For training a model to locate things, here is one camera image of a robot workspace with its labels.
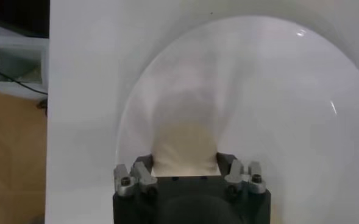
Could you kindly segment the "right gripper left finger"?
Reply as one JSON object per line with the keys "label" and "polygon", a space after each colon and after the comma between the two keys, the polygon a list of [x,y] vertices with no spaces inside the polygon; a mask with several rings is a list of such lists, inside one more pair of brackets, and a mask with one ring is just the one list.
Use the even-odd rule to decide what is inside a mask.
{"label": "right gripper left finger", "polygon": [[132,197],[138,191],[147,197],[156,197],[158,179],[151,174],[153,164],[151,154],[139,156],[130,172],[125,164],[118,164],[113,171],[116,194],[120,197]]}

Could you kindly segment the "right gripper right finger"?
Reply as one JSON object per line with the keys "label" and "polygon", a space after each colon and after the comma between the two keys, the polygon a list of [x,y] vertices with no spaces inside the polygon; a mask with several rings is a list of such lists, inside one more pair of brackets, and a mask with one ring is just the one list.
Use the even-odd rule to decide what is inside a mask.
{"label": "right gripper right finger", "polygon": [[236,156],[225,153],[217,153],[216,159],[220,174],[223,176],[230,194],[237,195],[247,184],[247,191],[252,194],[264,194],[266,182],[261,174],[261,165],[258,161],[251,161],[244,169],[243,163]]}

